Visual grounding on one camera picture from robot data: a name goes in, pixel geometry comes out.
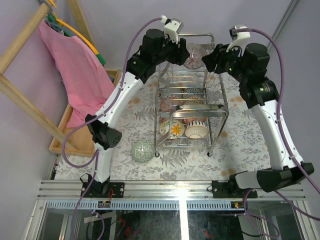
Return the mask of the purple striped bowl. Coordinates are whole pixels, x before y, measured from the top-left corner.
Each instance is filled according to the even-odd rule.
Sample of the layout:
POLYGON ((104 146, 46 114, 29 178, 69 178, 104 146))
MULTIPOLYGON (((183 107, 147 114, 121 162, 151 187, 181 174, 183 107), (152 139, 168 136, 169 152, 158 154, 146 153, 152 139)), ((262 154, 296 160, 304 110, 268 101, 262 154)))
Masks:
POLYGON ((204 65, 202 57, 207 55, 205 48, 197 43, 188 43, 186 49, 189 52, 189 57, 183 65, 190 70, 201 68, 204 65))

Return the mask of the blue patterned bowl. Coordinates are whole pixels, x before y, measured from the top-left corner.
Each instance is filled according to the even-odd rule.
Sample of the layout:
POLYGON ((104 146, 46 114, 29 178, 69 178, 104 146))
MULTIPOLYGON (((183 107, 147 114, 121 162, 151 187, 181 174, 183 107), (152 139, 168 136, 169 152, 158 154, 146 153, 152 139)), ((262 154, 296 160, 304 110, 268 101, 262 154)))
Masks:
POLYGON ((205 95, 204 90, 199 87, 188 87, 185 88, 182 97, 184 99, 195 99, 195 98, 203 98, 205 95))

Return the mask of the brown patterned bowl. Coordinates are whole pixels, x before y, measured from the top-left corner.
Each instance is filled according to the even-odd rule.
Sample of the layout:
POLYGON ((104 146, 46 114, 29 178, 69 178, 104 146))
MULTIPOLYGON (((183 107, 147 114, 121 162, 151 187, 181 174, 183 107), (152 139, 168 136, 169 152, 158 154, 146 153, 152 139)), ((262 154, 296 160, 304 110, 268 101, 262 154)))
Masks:
POLYGON ((184 103, 184 105, 204 105, 205 102, 202 99, 188 99, 184 103))

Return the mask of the cream bowl orange rim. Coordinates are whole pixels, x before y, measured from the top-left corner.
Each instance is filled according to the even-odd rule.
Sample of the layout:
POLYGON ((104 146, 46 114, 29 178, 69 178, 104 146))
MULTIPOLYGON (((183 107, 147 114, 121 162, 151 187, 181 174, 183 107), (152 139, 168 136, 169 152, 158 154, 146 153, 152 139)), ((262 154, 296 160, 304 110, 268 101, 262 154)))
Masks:
POLYGON ((187 124, 184 134, 190 139, 200 139, 208 134, 208 128, 203 121, 194 120, 187 124))

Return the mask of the orange flower patterned bowl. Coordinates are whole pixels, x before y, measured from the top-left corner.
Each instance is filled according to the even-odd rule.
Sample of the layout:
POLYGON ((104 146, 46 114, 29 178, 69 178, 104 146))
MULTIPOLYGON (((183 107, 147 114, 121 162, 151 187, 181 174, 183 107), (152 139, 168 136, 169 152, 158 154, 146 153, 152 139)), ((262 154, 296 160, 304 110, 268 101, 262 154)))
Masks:
POLYGON ((173 119, 172 122, 170 122, 170 120, 164 121, 160 125, 159 132, 162 136, 164 136, 169 129, 171 129, 169 139, 180 138, 185 133, 185 126, 177 119, 173 119))

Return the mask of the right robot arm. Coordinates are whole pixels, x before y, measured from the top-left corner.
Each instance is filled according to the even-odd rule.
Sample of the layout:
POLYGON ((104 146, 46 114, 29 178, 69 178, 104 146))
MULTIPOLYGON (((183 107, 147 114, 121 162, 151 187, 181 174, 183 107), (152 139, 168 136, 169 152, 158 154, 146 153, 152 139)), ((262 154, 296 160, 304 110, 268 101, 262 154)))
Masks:
POLYGON ((240 96, 258 122, 269 153, 270 168, 230 176, 227 189, 236 198, 246 189, 269 193, 295 185, 315 171, 297 151, 282 111, 277 109, 280 95, 266 76, 269 60, 267 48, 260 43, 250 43, 244 50, 229 50, 228 45, 218 44, 202 57, 208 72, 228 73, 238 81, 240 96))

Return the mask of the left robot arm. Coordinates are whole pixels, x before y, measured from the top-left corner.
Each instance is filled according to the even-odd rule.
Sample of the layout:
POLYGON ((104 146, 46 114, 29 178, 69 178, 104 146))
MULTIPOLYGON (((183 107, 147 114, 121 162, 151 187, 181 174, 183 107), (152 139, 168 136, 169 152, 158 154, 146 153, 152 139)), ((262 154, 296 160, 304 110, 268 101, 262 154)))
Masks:
POLYGON ((120 142, 122 133, 116 125, 124 108, 133 95, 147 82, 163 62, 183 65, 190 56, 186 40, 179 38, 179 31, 149 29, 142 38, 138 51, 127 61, 116 88, 94 114, 85 118, 94 142, 96 158, 93 173, 89 176, 85 196, 106 197, 109 193, 111 158, 120 142))

